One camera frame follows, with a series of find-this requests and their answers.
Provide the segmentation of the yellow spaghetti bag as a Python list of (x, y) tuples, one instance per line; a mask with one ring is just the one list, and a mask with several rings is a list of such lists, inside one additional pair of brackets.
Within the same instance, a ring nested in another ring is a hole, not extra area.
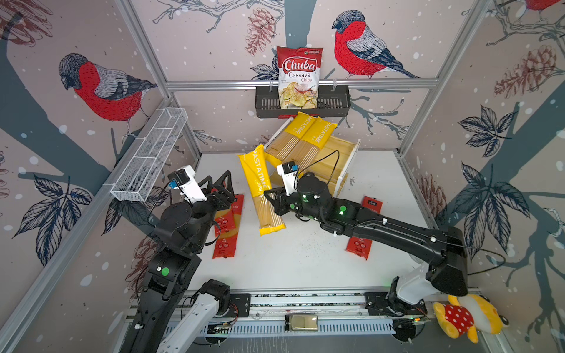
[(285, 229), (284, 221), (275, 213), (273, 205), (264, 196), (265, 191), (272, 190), (264, 146), (259, 145), (253, 151), (240, 155), (238, 158), (250, 188), (260, 225), (260, 235), (264, 236)]
[(316, 120), (317, 117), (299, 112), (264, 148), (266, 160), (274, 167), (279, 166), (290, 155), (292, 149), (305, 136)]
[(337, 124), (316, 118), (284, 162), (294, 162), (301, 169), (310, 165), (328, 142)]

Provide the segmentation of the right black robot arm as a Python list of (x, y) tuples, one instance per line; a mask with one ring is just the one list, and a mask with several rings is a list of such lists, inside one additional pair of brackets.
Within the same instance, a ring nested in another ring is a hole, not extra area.
[(460, 229), (428, 229), (383, 216), (362, 204), (332, 197), (325, 183), (308, 173), (288, 194), (285, 188), (264, 192), (275, 213), (313, 219), (332, 234), (379, 242), (424, 261), (410, 274), (396, 277), (388, 298), (415, 305), (442, 292), (464, 297), (468, 291), (467, 253)]

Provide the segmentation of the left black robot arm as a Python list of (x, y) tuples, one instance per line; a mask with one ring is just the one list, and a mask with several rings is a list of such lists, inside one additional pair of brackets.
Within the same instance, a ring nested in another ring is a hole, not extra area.
[(156, 352), (170, 319), (201, 263), (200, 253), (215, 226), (216, 213), (235, 201), (232, 175), (218, 180), (207, 176), (197, 182), (191, 166), (169, 175), (171, 189), (182, 201), (168, 206), (152, 236), (163, 244), (148, 263), (141, 285), (138, 310), (125, 336), (121, 352)]

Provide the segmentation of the wooden two-tier shelf rack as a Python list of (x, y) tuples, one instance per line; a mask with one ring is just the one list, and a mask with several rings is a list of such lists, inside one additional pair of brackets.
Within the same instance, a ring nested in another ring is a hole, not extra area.
[[(291, 120), (284, 123), (282, 128), (277, 131), (276, 134), (278, 134), (278, 132), (280, 132), (283, 127), (290, 122)], [(299, 167), (299, 173), (301, 175), (307, 172), (313, 173), (318, 179), (328, 185), (330, 194), (337, 197), (348, 177), (348, 168), (350, 167), (359, 146), (359, 141), (353, 143), (337, 138), (333, 132), (323, 149), (314, 158), (314, 161), (304, 169)]]

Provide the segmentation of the red spaghetti box far left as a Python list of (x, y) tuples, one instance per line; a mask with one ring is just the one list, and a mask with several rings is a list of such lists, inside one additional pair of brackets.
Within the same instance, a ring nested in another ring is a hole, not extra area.
[(216, 213), (215, 222), (218, 225), (214, 229), (217, 238), (226, 238), (230, 232), (235, 230), (235, 216), (231, 204), (228, 209), (219, 210)]

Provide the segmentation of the red spaghetti box inner left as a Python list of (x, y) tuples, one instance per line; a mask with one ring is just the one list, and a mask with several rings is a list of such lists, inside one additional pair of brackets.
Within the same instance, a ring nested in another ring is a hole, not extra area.
[(244, 195), (237, 194), (235, 201), (232, 203), (232, 210), (235, 216), (236, 228), (230, 232), (226, 238), (218, 238), (215, 242), (215, 249), (213, 251), (213, 258), (228, 258), (235, 257), (237, 249), (238, 232), (241, 224), (242, 210), (244, 206)]

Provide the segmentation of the small glass container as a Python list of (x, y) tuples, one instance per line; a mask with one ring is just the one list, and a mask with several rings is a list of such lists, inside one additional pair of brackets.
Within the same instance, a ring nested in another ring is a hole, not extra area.
[(313, 313), (290, 313), (285, 316), (285, 331), (317, 332), (318, 316)]

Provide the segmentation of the Chuba cassava chips bag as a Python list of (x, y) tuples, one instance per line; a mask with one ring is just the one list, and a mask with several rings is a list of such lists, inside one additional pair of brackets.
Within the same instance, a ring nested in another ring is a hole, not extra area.
[(280, 107), (288, 109), (317, 108), (323, 48), (277, 47)]

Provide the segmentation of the yellow plush toy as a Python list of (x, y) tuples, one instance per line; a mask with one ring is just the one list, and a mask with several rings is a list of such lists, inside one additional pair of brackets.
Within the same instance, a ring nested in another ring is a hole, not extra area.
[(464, 297), (448, 296), (448, 303), (433, 303), (436, 320), (450, 338), (466, 336), (472, 343), (479, 342), (478, 333), (498, 335), (509, 320), (498, 313), (494, 305), (482, 295), (468, 294)]

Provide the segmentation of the white mesh wall basket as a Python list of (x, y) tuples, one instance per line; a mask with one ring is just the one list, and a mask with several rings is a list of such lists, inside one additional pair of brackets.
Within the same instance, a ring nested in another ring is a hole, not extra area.
[(156, 110), (155, 114), (151, 129), (110, 191), (121, 202), (147, 201), (188, 118), (180, 107)]

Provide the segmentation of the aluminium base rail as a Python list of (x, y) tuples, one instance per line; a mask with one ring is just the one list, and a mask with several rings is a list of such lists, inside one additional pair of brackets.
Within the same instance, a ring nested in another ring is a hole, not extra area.
[[(416, 338), (433, 317), (420, 302), (404, 316), (388, 311), (387, 288), (303, 291), (233, 291), (225, 307), (210, 295), (188, 291), (166, 328), (163, 340), (181, 322), (197, 328), (195, 338), (223, 341), (236, 338), (282, 338), (329, 335), (393, 335), (400, 341)], [(285, 331), (285, 316), (313, 313), (317, 332)]]

